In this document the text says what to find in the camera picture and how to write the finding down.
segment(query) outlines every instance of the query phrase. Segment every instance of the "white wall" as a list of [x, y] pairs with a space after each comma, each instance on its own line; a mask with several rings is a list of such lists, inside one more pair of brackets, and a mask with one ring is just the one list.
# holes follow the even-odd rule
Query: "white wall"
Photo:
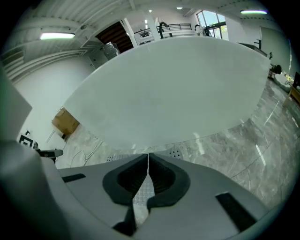
[[229, 41], [234, 43], [247, 43], [258, 47], [258, 44], [254, 42], [257, 42], [257, 39], [262, 39], [261, 27], [281, 31], [276, 23], [267, 20], [249, 19], [237, 22], [226, 17], [225, 21]]
[[283, 32], [270, 28], [262, 28], [262, 50], [273, 53], [271, 63], [280, 65], [285, 72], [289, 72], [291, 49], [290, 43]]
[[[151, 12], [153, 20], [159, 17], [161, 22], [166, 24], [177, 24], [177, 23], [193, 23], [190, 17], [184, 17], [183, 12], [174, 9], [154, 9]], [[145, 29], [145, 17], [142, 11], [132, 12], [126, 16], [133, 32], [138, 32], [140, 29]]]
[[53, 131], [52, 119], [66, 99], [94, 71], [88, 57], [70, 58], [47, 65], [15, 84], [16, 89], [32, 106], [21, 133], [30, 129], [30, 136], [41, 149]]
[[195, 25], [199, 24], [199, 20], [198, 20], [198, 17], [197, 17], [197, 14], [199, 11], [195, 11], [195, 14], [192, 14], [190, 17], [189, 17], [189, 21], [190, 23], [192, 24], [192, 30], [195, 30]]
[[247, 43], [258, 47], [258, 44], [254, 42], [257, 42], [257, 39], [262, 39], [259, 25], [245, 24], [227, 17], [225, 21], [230, 42]]

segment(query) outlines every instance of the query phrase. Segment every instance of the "window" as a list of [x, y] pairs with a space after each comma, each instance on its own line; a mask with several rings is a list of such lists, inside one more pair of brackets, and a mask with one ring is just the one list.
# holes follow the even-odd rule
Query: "window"
[[228, 40], [227, 26], [223, 15], [204, 10], [198, 13], [197, 17], [202, 27], [208, 27], [212, 37]]
[[198, 16], [200, 25], [203, 26], [203, 27], [206, 27], [205, 20], [204, 20], [202, 12], [200, 12], [199, 14], [197, 14], [197, 16]]
[[218, 23], [217, 14], [209, 11], [203, 11], [203, 15], [207, 26]]
[[217, 17], [218, 17], [218, 19], [219, 19], [219, 23], [225, 22], [225, 17], [224, 17], [223, 15], [218, 14]]

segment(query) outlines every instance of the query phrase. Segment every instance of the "cardboard box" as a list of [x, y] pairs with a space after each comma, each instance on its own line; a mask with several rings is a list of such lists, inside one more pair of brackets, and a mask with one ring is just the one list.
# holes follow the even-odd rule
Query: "cardboard box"
[[65, 108], [62, 108], [55, 115], [52, 124], [63, 134], [70, 135], [74, 133], [79, 122]]

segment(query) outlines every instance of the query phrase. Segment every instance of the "table top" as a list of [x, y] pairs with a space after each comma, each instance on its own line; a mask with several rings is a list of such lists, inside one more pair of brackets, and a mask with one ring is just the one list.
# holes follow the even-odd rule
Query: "table top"
[[129, 50], [95, 70], [65, 108], [115, 148], [177, 143], [250, 117], [270, 60], [212, 37], [171, 37]]

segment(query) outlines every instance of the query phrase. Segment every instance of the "marble floor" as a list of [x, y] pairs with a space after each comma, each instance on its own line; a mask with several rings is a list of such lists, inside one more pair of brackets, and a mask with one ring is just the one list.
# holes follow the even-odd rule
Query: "marble floor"
[[267, 80], [247, 122], [203, 138], [145, 149], [113, 149], [80, 125], [67, 140], [56, 166], [94, 165], [133, 153], [168, 155], [172, 148], [179, 151], [178, 158], [220, 171], [271, 209], [288, 198], [300, 166], [300, 108], [291, 99], [283, 107], [286, 96]]

